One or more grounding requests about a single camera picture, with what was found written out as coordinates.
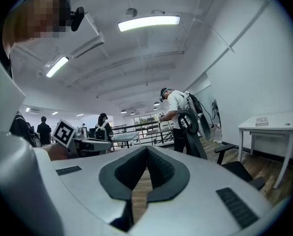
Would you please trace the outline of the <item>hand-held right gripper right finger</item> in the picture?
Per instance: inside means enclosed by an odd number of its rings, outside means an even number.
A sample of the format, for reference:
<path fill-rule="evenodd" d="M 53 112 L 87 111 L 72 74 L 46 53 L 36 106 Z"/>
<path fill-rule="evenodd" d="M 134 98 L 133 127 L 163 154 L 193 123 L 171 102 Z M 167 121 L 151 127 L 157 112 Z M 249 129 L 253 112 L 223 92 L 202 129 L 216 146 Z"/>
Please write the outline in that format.
<path fill-rule="evenodd" d="M 272 209 L 259 190 L 217 163 L 170 149 L 158 151 L 187 166 L 190 180 L 173 200 L 148 205 L 133 227 L 135 236 L 228 236 L 239 232 L 240 225 L 216 192 L 227 187 L 258 218 Z"/>

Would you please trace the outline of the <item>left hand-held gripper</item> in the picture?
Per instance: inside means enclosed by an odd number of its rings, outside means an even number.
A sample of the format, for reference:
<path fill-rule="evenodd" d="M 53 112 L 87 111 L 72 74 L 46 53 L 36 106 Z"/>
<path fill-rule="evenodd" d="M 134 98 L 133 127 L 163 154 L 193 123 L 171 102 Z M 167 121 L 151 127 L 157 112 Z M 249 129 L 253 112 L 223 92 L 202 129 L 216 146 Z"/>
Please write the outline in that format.
<path fill-rule="evenodd" d="M 80 128 L 72 126 L 64 119 L 58 122 L 52 138 L 64 146 L 72 158 L 103 155 L 112 148 L 112 143 L 109 141 L 85 139 L 84 132 Z"/>

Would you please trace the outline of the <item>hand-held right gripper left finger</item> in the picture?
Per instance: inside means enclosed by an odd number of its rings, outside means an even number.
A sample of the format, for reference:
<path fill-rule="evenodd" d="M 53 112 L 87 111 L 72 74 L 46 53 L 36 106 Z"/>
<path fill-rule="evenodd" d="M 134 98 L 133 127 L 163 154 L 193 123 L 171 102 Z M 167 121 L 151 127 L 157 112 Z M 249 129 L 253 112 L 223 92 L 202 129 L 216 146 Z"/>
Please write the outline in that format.
<path fill-rule="evenodd" d="M 34 150 L 46 196 L 52 208 L 46 222 L 52 232 L 143 232 L 133 222 L 130 177 L 141 177 L 139 157 L 145 147 L 100 156 L 51 161 Z"/>

